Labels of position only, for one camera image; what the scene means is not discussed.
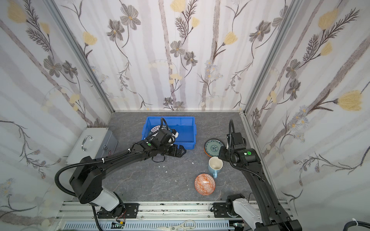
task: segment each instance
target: metal box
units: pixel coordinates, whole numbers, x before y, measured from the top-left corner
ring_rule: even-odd
[[[67,157],[65,164],[79,163],[86,156],[97,159],[113,155],[117,144],[118,141],[109,128],[86,128]]]

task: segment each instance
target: bowl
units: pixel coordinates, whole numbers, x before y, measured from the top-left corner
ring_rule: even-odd
[[[212,176],[206,173],[198,175],[195,179],[194,185],[195,189],[204,196],[211,195],[216,188],[215,180]]]

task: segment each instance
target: light blue mug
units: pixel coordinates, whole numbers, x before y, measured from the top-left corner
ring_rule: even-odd
[[[217,174],[221,171],[222,166],[223,162],[217,156],[209,159],[208,170],[213,175],[213,178],[217,178]]]

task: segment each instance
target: blue tray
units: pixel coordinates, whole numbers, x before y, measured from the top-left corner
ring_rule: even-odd
[[[196,136],[194,116],[149,116],[142,129],[141,139],[148,136],[150,129],[161,124],[161,117],[166,120],[171,129],[179,133],[175,144],[184,146],[186,150],[194,149]]]

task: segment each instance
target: wall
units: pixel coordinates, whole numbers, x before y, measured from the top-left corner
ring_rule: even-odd
[[[56,3],[116,110],[169,111],[244,109],[290,0]]]
[[[1,1],[0,27],[0,229],[49,230],[71,199],[55,172],[110,113],[42,1]]]
[[[370,221],[369,20],[368,1],[303,1],[248,111],[304,230]]]

